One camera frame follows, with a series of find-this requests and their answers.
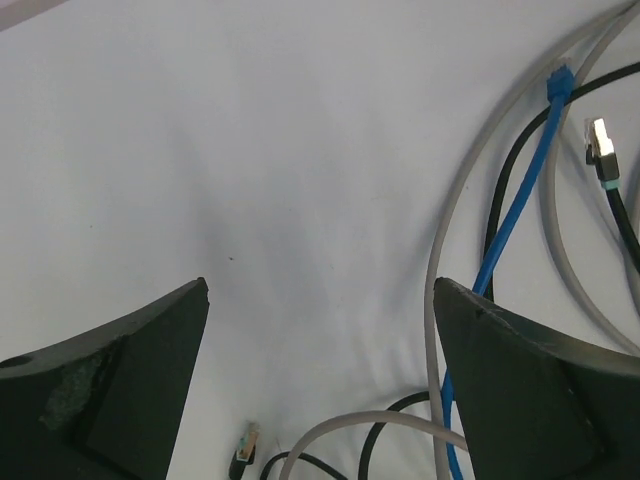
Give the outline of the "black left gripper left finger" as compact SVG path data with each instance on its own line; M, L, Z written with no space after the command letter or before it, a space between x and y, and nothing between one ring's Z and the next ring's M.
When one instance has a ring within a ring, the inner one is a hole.
M2 478L166 478L207 316L197 278L2 361Z

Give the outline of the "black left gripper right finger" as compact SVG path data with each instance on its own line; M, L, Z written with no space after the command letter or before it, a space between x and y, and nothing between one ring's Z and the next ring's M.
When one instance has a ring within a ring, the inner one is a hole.
M476 478L638 478L638 357L444 277L433 306Z

